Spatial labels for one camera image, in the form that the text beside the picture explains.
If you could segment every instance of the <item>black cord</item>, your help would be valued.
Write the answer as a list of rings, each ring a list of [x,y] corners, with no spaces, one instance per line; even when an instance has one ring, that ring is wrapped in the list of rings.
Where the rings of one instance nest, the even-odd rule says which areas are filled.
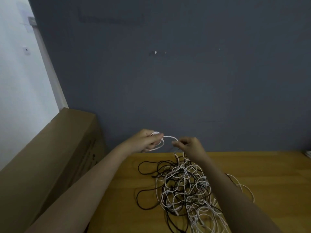
[[[169,174],[173,168],[175,167],[178,167],[179,163],[181,161],[185,162],[185,160],[180,160],[181,158],[183,158],[182,156],[180,157],[177,157],[176,158],[176,162],[173,162],[171,160],[165,160],[165,161],[159,161],[159,162],[151,162],[151,161],[143,161],[141,162],[139,165],[138,165],[138,172],[142,175],[151,175],[152,178],[156,179],[156,178],[163,178],[165,177],[167,174]],[[139,167],[143,164],[143,163],[153,163],[153,164],[157,164],[157,167],[156,167],[156,170],[154,172],[149,172],[149,173],[142,173],[139,169]],[[192,165],[192,163],[190,161],[186,162],[185,164],[185,167],[189,166],[189,165]],[[203,172],[201,170],[197,170],[198,173],[203,174]],[[187,210],[186,210],[186,204],[196,204],[197,207],[194,208],[192,211],[195,211],[196,209],[202,207],[202,206],[205,206],[204,204],[200,204],[198,200],[192,200],[192,201],[186,201],[187,197],[188,196],[195,196],[196,194],[198,194],[198,191],[202,191],[204,192],[205,188],[206,187],[203,187],[202,185],[200,185],[199,183],[196,185],[197,188],[193,188],[192,191],[189,193],[189,194],[185,194],[185,192],[187,193],[189,190],[190,190],[190,187],[193,186],[193,184],[195,184],[197,181],[198,181],[198,178],[193,175],[191,172],[187,171],[187,174],[189,177],[192,178],[192,180],[189,182],[188,179],[184,179],[184,178],[179,178],[179,176],[183,176],[184,175],[184,170],[183,169],[180,169],[179,171],[175,172],[174,176],[170,177],[170,178],[166,178],[166,186],[169,187],[170,189],[174,189],[176,190],[174,193],[175,195],[175,198],[179,203],[179,206],[178,206],[178,210],[177,210],[177,213],[178,215],[176,214],[176,211],[172,208],[172,207],[165,207],[164,206],[164,209],[165,209],[165,215],[166,215],[166,224],[167,226],[169,227],[170,231],[175,233],[176,231],[177,232],[180,232],[180,233],[185,233],[187,230],[188,230],[188,227],[190,225],[190,219],[188,218],[188,213],[187,213]],[[178,186],[178,184],[180,182],[185,182],[182,186]],[[161,185],[161,186],[158,186],[158,187],[155,187],[153,189],[143,189],[141,191],[139,191],[136,195],[136,203],[138,205],[139,208],[143,209],[143,210],[150,210],[150,209],[153,209],[155,207],[157,207],[158,205],[160,205],[160,202],[157,201],[157,203],[151,207],[142,207],[140,204],[139,204],[139,194],[142,193],[142,192],[145,192],[145,191],[158,191],[158,189],[161,190],[161,192],[163,193],[164,190],[165,190],[165,185]],[[207,192],[209,194],[200,194],[202,197],[201,199],[204,199],[206,201],[209,201],[210,200],[210,197],[211,197],[211,190],[210,190],[210,187],[207,187]],[[170,196],[171,193],[168,193],[165,197],[164,197],[164,202],[166,203],[166,200],[168,198],[168,196]],[[218,211],[221,211],[219,208],[217,208],[216,206],[213,206],[211,205],[213,208],[217,209]],[[173,221],[171,220],[170,218],[170,215],[173,215],[173,216],[180,216],[180,217],[183,217],[183,216],[187,216],[187,227],[185,230],[183,229],[180,229],[178,228],[174,223]]]

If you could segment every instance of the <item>forearm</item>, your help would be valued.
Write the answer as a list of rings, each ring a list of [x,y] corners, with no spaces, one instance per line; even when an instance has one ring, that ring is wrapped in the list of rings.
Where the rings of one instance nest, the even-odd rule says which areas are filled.
[[[245,196],[207,156],[201,167],[232,233],[279,233],[274,222]]]
[[[127,156],[123,144],[73,184],[26,231],[83,232],[102,199],[109,183]]]

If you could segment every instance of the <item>person's left hand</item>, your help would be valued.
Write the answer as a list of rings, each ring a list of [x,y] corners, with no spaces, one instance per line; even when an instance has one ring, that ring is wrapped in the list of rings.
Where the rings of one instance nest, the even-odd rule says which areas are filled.
[[[138,152],[147,152],[153,149],[156,145],[158,145],[164,136],[163,133],[150,136],[150,134],[153,132],[153,130],[142,129],[134,136],[124,141],[122,145],[126,146],[131,154]]]

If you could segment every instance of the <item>gray wall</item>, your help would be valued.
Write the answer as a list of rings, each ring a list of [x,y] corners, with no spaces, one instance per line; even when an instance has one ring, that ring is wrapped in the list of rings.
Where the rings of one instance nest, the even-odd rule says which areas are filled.
[[[110,148],[141,128],[208,151],[310,147],[310,0],[30,3],[69,107]]]

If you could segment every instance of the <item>white wall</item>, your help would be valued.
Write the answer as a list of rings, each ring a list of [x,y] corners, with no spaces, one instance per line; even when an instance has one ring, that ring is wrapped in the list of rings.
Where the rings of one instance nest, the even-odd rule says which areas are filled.
[[[0,5],[0,170],[59,112],[35,35],[22,24],[17,2],[29,6],[28,0]]]

